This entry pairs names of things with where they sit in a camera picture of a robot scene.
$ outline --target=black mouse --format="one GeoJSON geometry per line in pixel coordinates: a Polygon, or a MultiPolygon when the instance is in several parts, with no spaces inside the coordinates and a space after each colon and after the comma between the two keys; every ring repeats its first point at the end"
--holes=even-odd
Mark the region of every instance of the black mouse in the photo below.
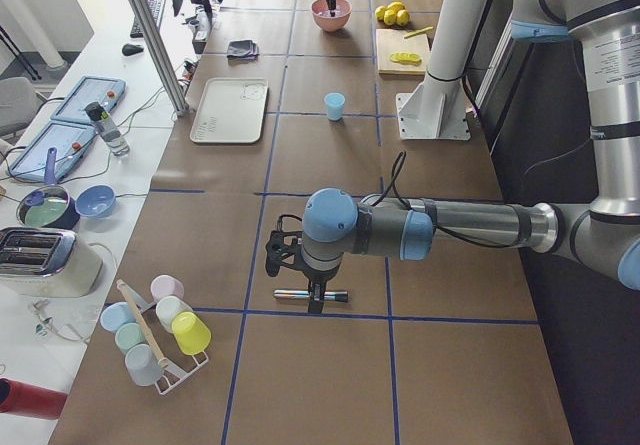
{"type": "Polygon", "coordinates": [[[122,46],[122,54],[125,57],[140,53],[142,50],[144,50],[144,48],[142,48],[142,45],[134,45],[133,43],[125,43],[122,46]]]}

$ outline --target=cup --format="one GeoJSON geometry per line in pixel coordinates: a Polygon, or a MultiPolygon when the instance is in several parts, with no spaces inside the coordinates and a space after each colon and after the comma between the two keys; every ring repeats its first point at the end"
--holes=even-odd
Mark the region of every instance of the cup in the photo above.
{"type": "Polygon", "coordinates": [[[171,275],[159,275],[151,281],[151,295],[156,303],[169,295],[183,298],[184,285],[171,275]]]}
{"type": "Polygon", "coordinates": [[[338,92],[328,93],[324,97],[324,104],[327,106],[327,118],[333,122],[342,118],[344,111],[344,95],[338,92]]]}
{"type": "Polygon", "coordinates": [[[116,302],[109,305],[100,315],[100,325],[111,333],[116,333],[125,323],[135,322],[133,313],[127,302],[116,302]]]}
{"type": "Polygon", "coordinates": [[[156,315],[162,327],[169,333],[171,331],[171,322],[182,312],[193,312],[193,309],[173,295],[162,298],[156,305],[156,315]]]}
{"type": "Polygon", "coordinates": [[[0,379],[0,413],[57,420],[67,394],[29,383],[0,379]]]}
{"type": "Polygon", "coordinates": [[[141,387],[153,385],[162,378],[162,367],[146,343],[132,347],[124,357],[124,364],[133,383],[141,387]]]}
{"type": "Polygon", "coordinates": [[[140,343],[146,343],[144,333],[137,323],[125,323],[116,332],[116,345],[123,355],[140,343]]]}
{"type": "Polygon", "coordinates": [[[193,312],[182,312],[173,319],[171,328],[185,355],[202,353],[211,343],[211,330],[193,312]]]}

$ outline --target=black keyboard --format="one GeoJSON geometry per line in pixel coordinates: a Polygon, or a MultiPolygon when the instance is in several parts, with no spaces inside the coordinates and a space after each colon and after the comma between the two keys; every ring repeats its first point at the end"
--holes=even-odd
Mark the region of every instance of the black keyboard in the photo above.
{"type": "MultiPolygon", "coordinates": [[[[147,0],[147,5],[149,5],[149,10],[151,10],[151,15],[153,15],[153,20],[156,22],[158,29],[162,23],[162,12],[164,12],[165,1],[166,0],[147,0]]],[[[137,18],[133,19],[133,25],[131,26],[129,36],[131,38],[142,37],[142,29],[140,28],[140,23],[137,18]]]]}

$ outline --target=toaster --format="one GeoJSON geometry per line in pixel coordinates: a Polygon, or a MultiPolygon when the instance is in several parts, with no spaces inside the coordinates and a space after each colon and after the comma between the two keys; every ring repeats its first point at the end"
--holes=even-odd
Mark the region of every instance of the toaster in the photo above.
{"type": "Polygon", "coordinates": [[[100,256],[71,230],[0,230],[0,283],[21,295],[81,297],[101,268],[100,256]]]}

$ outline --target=chair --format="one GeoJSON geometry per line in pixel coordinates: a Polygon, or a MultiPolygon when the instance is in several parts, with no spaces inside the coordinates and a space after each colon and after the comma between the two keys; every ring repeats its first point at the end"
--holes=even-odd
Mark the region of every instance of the chair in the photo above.
{"type": "Polygon", "coordinates": [[[45,101],[25,77],[0,80],[0,137],[27,128],[45,101]]]}

